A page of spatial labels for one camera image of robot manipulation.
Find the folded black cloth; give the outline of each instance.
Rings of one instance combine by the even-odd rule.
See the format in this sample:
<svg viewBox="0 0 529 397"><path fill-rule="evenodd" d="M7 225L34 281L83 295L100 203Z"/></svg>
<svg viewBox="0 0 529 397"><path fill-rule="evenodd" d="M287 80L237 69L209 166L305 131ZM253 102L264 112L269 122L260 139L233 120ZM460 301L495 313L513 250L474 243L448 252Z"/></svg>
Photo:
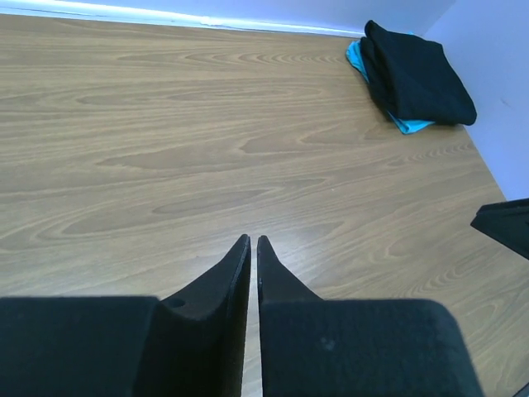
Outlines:
<svg viewBox="0 0 529 397"><path fill-rule="evenodd" d="M365 25L360 53L374 100L395 117L474 124L474 103L441 44Z"/></svg>

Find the white wall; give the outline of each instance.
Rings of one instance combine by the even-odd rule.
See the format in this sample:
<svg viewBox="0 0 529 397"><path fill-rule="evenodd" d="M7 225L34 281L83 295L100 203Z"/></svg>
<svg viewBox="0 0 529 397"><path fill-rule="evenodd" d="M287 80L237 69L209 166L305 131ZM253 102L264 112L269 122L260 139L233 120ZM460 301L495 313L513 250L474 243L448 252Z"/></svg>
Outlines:
<svg viewBox="0 0 529 397"><path fill-rule="evenodd" d="M159 12L177 12L189 16L211 17L214 25L234 26L255 29L267 29L267 26L244 24L244 22L268 22L281 25L316 27L305 31L347 36L362 33L369 19L394 31L413 31L424 33L455 0L80 0L103 6L133 7ZM0 0L0 12L53 12L56 16L67 15L76 18L82 16L100 16L107 20L109 16L121 16L124 19L138 20L141 15L123 13L102 7L101 9L73 6L74 1L55 0ZM179 16L145 15L152 23L153 18L162 17L171 25L189 26L190 22L200 24L197 18ZM285 26L273 30L289 29Z"/></svg>
<svg viewBox="0 0 529 397"><path fill-rule="evenodd" d="M426 33L478 110L468 127L507 199L529 198L529 1L457 0Z"/></svg>

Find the folded cloth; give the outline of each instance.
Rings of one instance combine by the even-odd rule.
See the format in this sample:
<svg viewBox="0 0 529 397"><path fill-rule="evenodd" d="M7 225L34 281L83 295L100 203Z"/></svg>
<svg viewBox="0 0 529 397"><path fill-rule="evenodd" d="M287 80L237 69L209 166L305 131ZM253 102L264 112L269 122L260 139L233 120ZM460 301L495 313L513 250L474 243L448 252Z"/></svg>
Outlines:
<svg viewBox="0 0 529 397"><path fill-rule="evenodd" d="M353 67L355 67L355 69L357 69L362 74L362 76L364 76L365 81L369 83L369 79L365 73L364 62L362 61L362 56L360 55L359 41L353 41L350 43L349 48L347 48L346 56L350 64L353 65ZM433 122L427 122L424 120L401 120L400 118L396 118L390 112L388 112L388 114L393 119L395 124L397 124L398 129L403 134L413 134L414 132L420 131L422 128L433 124Z"/></svg>
<svg viewBox="0 0 529 397"><path fill-rule="evenodd" d="M384 108L402 119L474 124L476 110L443 47L421 37L365 25L360 53L369 89Z"/></svg>

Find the blue cloth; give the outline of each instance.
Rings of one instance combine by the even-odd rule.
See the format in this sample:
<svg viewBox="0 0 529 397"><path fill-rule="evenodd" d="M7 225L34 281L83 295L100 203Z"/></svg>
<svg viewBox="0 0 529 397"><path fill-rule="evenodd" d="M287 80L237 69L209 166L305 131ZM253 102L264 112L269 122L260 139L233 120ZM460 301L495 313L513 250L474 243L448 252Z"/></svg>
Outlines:
<svg viewBox="0 0 529 397"><path fill-rule="evenodd" d="M362 56L360 55L360 42L353 41L349 45L346 55L350 64L353 65L353 67L359 72L361 72L362 76L364 76L365 81L369 83L369 79L367 78L367 74L365 73L364 62L362 61ZM434 123L427 122L424 120L402 120L400 118L394 117L393 114L391 114L390 112L388 112L388 114L393 119L395 124L397 124L398 129L406 135L413 134L417 131L420 131L422 128L428 127L429 125Z"/></svg>

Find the wood grain pattern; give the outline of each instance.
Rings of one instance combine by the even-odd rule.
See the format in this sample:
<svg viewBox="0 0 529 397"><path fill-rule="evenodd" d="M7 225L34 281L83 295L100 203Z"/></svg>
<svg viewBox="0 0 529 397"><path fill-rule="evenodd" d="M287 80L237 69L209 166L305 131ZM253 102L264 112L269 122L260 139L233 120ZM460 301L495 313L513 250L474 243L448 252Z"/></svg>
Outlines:
<svg viewBox="0 0 529 397"><path fill-rule="evenodd" d="M447 305L488 396L529 380L529 265L469 227L501 194L464 130L398 132L348 39L9 16L0 35L0 294L164 297L267 234L324 298Z"/></svg>

